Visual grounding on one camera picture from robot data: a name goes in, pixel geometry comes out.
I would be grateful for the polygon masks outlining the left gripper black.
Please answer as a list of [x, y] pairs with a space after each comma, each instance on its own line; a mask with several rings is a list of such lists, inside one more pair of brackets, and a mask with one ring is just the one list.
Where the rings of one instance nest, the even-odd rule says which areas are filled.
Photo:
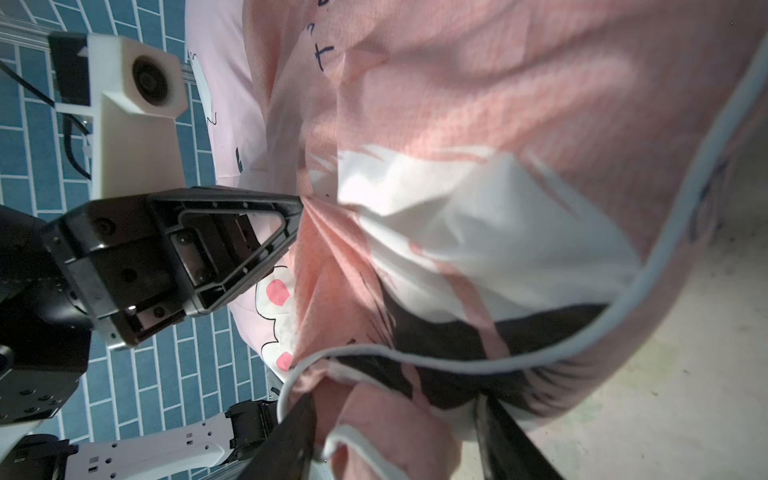
[[302, 213], [297, 196], [226, 187], [90, 201], [40, 229], [60, 275], [42, 288], [40, 314], [135, 348], [269, 275]]

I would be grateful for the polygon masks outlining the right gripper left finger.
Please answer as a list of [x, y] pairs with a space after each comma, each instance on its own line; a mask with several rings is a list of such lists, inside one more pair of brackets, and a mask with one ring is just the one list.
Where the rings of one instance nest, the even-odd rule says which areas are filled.
[[307, 480], [317, 427], [315, 402], [304, 394], [257, 449], [238, 480]]

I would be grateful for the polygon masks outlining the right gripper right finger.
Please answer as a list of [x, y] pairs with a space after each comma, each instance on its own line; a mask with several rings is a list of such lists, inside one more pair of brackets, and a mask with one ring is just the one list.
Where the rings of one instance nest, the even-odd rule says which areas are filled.
[[478, 398], [475, 426], [485, 479], [564, 479], [495, 398]]

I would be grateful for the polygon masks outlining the salmon pink feather pillow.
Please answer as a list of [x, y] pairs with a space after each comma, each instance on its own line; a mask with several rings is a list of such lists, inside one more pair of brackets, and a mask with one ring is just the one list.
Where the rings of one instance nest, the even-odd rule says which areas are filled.
[[447, 479], [480, 396], [603, 383], [712, 232], [767, 90], [763, 1], [248, 1], [296, 347], [339, 479]]

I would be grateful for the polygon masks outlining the light pink bunny pillow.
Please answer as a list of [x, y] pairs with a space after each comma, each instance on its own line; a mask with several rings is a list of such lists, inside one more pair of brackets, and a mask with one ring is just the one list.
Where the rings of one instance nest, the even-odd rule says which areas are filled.
[[[206, 119], [219, 185], [272, 192], [266, 126], [253, 89], [240, 1], [188, 1], [185, 41]], [[293, 367], [298, 335], [293, 258], [230, 303], [238, 332], [281, 380]]]

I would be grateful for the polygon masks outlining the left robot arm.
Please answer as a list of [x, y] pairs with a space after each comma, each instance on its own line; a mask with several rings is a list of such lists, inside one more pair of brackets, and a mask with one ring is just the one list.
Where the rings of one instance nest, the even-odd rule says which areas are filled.
[[286, 425], [243, 401], [188, 427], [76, 445], [42, 435], [77, 390], [99, 335], [131, 349], [211, 314], [277, 269], [296, 196], [193, 187], [90, 201], [51, 222], [1, 211], [1, 475], [151, 479], [214, 466], [234, 479], [306, 479], [314, 406]]

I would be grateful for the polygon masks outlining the floral table mat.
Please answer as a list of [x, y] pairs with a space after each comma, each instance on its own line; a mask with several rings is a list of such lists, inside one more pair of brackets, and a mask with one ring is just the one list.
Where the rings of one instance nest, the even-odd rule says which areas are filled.
[[767, 136], [676, 305], [609, 382], [533, 442], [568, 479], [767, 475]]

